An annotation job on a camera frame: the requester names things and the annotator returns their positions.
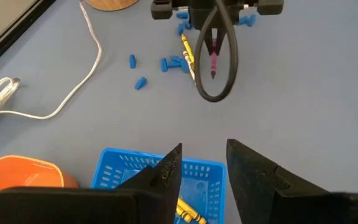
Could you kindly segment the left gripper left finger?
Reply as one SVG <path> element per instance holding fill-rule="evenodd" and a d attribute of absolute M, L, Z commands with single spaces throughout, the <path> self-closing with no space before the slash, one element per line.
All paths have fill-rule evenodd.
<path fill-rule="evenodd" d="M 0 190 L 0 224 L 173 224 L 182 145 L 114 189 L 10 187 Z"/>

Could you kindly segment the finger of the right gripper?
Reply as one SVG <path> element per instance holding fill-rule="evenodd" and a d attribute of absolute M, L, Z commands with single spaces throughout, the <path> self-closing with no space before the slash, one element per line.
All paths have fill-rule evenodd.
<path fill-rule="evenodd" d="M 216 55 L 220 54 L 220 50 L 221 50 L 225 35 L 226 35 L 226 29 L 224 29 L 224 28 L 217 29 L 216 46 L 215 46 Z"/>
<path fill-rule="evenodd" d="M 204 35 L 204 42 L 206 44 L 206 48 L 208 50 L 208 54 L 211 55 L 214 50 L 213 45 L 213 33 L 211 29 L 208 29 Z"/>

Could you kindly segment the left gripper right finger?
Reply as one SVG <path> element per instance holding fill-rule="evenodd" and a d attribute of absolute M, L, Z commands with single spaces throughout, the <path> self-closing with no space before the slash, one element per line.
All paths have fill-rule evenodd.
<path fill-rule="evenodd" d="M 329 192 L 236 139 L 227 170 L 242 224 L 358 224 L 358 193 Z"/>

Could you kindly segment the yellow crayon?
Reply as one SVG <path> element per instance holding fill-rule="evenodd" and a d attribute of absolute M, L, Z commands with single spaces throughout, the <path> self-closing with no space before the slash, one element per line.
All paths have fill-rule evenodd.
<path fill-rule="evenodd" d="M 196 210 L 194 210 L 191 206 L 189 206 L 183 199 L 178 198 L 177 206 L 181 207 L 186 211 L 189 215 L 192 216 L 192 220 L 196 221 L 199 224 L 207 224 L 205 218 L 203 218 Z"/>
<path fill-rule="evenodd" d="M 188 53 L 188 56 L 189 56 L 189 59 L 190 59 L 190 62 L 192 64 L 192 66 L 194 66 L 195 58 L 194 58 L 194 55 L 193 55 L 193 51 L 192 51 L 192 48 L 190 46 L 190 43 L 189 43 L 188 39 L 186 38 L 186 36 L 184 34 L 181 34 L 181 41 L 183 42 L 185 50 Z"/>
<path fill-rule="evenodd" d="M 189 215 L 186 211 L 184 211 L 184 209 L 179 206 L 177 206 L 176 208 L 176 213 L 186 223 L 190 223 L 193 219 L 191 215 Z"/>

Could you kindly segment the purple crayon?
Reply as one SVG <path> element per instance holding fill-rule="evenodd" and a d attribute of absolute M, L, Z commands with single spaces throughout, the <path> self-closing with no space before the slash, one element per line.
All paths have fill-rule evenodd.
<path fill-rule="evenodd" d="M 211 52 L 211 78 L 214 79 L 217 71 L 217 55 L 216 55 L 216 39 L 213 39 L 213 46 Z"/>

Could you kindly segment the blue plastic basket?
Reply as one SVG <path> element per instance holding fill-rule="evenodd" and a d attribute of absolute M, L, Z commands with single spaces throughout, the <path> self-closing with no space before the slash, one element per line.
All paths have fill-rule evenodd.
<path fill-rule="evenodd" d="M 91 187 L 114 189 L 147 166 L 156 166 L 162 154 L 106 148 L 102 151 Z M 224 224 L 226 166 L 220 162 L 184 157 L 179 197 L 206 219 Z"/>

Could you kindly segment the white-shade wooden-base table lamp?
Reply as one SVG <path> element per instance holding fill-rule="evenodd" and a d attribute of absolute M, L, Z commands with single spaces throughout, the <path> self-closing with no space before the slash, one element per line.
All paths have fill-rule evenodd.
<path fill-rule="evenodd" d="M 126 9 L 139 0 L 85 0 L 91 7 L 100 11 L 120 11 Z"/>

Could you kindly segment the orange plastic bin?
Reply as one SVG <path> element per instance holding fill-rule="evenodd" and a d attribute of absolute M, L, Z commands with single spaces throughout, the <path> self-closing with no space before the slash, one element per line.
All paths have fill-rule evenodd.
<path fill-rule="evenodd" d="M 78 188 L 78 181 L 51 162 L 31 157 L 0 157 L 0 190 L 9 187 Z"/>

